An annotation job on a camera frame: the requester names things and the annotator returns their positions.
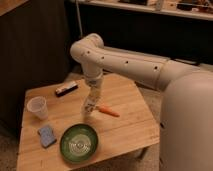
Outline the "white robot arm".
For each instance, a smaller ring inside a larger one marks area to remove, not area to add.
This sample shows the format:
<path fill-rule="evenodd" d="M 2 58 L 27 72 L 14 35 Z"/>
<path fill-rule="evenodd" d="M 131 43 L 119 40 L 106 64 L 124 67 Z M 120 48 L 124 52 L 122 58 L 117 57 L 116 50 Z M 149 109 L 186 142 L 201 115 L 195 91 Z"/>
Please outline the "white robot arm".
<path fill-rule="evenodd" d="M 89 34 L 70 48 L 86 84 L 105 70 L 161 91 L 159 171 L 213 171 L 213 72 L 169 58 L 106 48 Z"/>

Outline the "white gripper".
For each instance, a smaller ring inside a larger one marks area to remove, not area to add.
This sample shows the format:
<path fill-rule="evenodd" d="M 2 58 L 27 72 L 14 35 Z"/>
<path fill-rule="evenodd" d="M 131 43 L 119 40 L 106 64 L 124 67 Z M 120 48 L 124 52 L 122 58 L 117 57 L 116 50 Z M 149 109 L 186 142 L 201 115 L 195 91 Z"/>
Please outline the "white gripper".
<path fill-rule="evenodd" d="M 98 100 L 101 96 L 103 75 L 100 74 L 97 77 L 85 77 L 85 83 L 90 87 L 88 98 L 90 100 Z"/>

